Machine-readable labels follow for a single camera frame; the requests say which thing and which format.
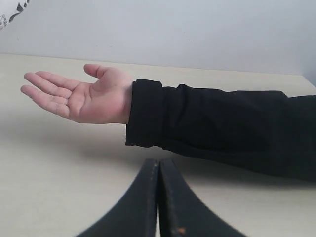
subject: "finger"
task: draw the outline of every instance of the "finger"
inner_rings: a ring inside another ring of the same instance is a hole
[[[69,119],[70,110],[66,105],[68,102],[67,99],[46,94],[29,85],[22,86],[21,91],[33,99],[42,109]]]
[[[54,85],[58,87],[66,88],[70,91],[73,91],[76,88],[76,86],[80,83],[80,81],[65,78],[65,77],[62,77],[53,73],[49,73],[49,72],[37,72],[35,74],[53,83]]]
[[[66,88],[60,88],[55,84],[43,79],[37,74],[34,73],[26,73],[24,78],[32,83],[34,86],[39,88],[41,91],[53,95],[53,96],[60,96],[68,99],[72,92]]]
[[[98,78],[98,79],[100,79],[108,69],[109,67],[103,67],[97,64],[86,64],[84,66],[84,71],[88,75]]]

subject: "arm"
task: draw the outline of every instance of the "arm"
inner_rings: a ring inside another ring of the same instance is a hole
[[[316,97],[133,84],[126,144],[316,181]]]

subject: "black object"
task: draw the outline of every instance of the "black object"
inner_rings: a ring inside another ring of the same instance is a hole
[[[245,237],[209,210],[170,159],[148,159],[121,200],[77,237]]]

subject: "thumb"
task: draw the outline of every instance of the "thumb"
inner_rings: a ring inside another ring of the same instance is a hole
[[[97,64],[86,64],[83,69],[88,75],[100,79],[109,68]]]

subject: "sleeve cuff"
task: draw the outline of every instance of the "sleeve cuff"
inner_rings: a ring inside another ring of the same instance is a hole
[[[126,145],[159,146],[163,125],[163,91],[158,81],[138,79],[133,83]]]

